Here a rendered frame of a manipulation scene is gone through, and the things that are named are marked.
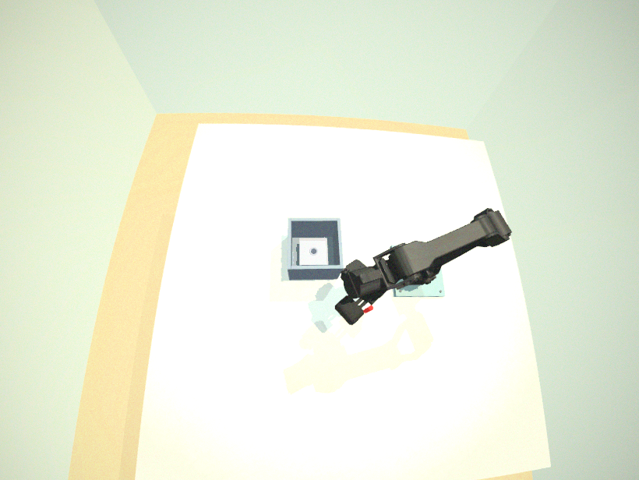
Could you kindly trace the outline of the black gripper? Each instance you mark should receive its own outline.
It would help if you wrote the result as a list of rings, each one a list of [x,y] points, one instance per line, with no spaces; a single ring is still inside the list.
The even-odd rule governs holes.
[[[335,309],[344,318],[348,325],[354,325],[363,315],[362,308],[369,303],[371,306],[382,298],[387,291],[376,291],[368,295],[364,295],[354,301],[349,295],[344,296],[336,305]],[[360,305],[358,305],[361,301]]]

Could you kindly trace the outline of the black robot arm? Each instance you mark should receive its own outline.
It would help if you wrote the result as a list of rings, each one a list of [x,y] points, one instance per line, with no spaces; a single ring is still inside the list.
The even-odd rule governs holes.
[[[355,259],[341,271],[341,280],[353,299],[376,291],[430,284],[442,266],[477,246],[501,245],[510,240],[510,233],[502,214],[487,208],[475,215],[469,224],[431,241],[403,242],[374,256],[373,266]],[[383,257],[387,255],[385,260]],[[400,279],[403,281],[397,283]]]

